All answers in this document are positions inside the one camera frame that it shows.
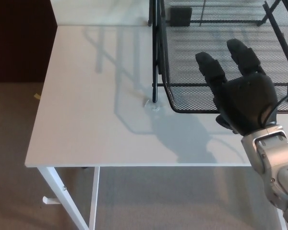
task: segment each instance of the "mesh shelf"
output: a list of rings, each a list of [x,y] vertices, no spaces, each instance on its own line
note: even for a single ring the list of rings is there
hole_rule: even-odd
[[[267,1],[271,6],[274,0]],[[261,0],[193,0],[165,2],[166,12],[171,6],[192,7],[191,20],[262,20],[265,11]],[[275,20],[288,44],[288,12],[281,1],[273,12]],[[288,61],[279,40],[269,22],[255,23],[191,23],[188,27],[169,25],[166,15],[166,40],[169,70],[165,73],[165,87],[170,94],[170,103],[177,112],[217,113],[213,95],[205,86],[195,54],[207,52],[218,59],[226,78],[241,77],[238,66],[231,59],[226,41],[239,39],[251,47],[261,61],[266,74],[276,86],[281,99],[287,95]],[[288,103],[279,107],[279,112],[288,112]]]

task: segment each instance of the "table top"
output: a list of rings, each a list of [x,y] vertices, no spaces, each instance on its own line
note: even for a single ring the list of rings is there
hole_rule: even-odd
[[[214,114],[152,104],[149,27],[59,26],[25,164],[248,166]],[[278,115],[288,135],[288,115]]]

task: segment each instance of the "dark brown wall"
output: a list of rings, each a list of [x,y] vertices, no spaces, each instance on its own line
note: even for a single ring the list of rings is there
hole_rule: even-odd
[[[56,30],[50,0],[0,0],[0,82],[44,81]]]

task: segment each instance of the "black metal frame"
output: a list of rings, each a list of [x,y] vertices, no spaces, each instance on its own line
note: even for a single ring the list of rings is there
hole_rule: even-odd
[[[262,20],[202,20],[205,3],[203,3],[203,11],[200,20],[191,20],[191,23],[255,23],[257,26],[261,26],[269,19],[273,30],[280,42],[280,45],[285,53],[288,60],[288,45],[280,31],[277,22],[273,16],[273,11],[280,2],[283,2],[288,11],[288,0],[275,0],[271,7],[268,6],[267,2],[264,2],[264,10],[266,12],[265,17]],[[218,113],[213,110],[177,110],[174,106],[172,93],[170,87],[188,87],[188,86],[208,86],[205,83],[169,83],[169,63],[168,63],[168,45],[167,45],[167,32],[166,26],[169,23],[166,20],[166,12],[164,0],[149,0],[149,20],[148,25],[153,26],[153,102],[156,103],[158,99],[157,88],[163,86],[165,88],[171,108],[177,113]],[[158,73],[162,75],[162,82],[158,83]],[[275,86],[287,86],[288,94],[288,83],[275,83]]]

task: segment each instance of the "robotic arm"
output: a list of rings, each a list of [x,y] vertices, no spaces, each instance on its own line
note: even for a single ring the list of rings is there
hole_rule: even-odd
[[[216,121],[243,136],[242,145],[263,179],[266,197],[288,222],[288,140],[276,124],[274,85],[251,48],[237,39],[227,41],[227,46],[242,74],[234,80],[227,81],[218,60],[205,52],[196,54],[220,112]]]

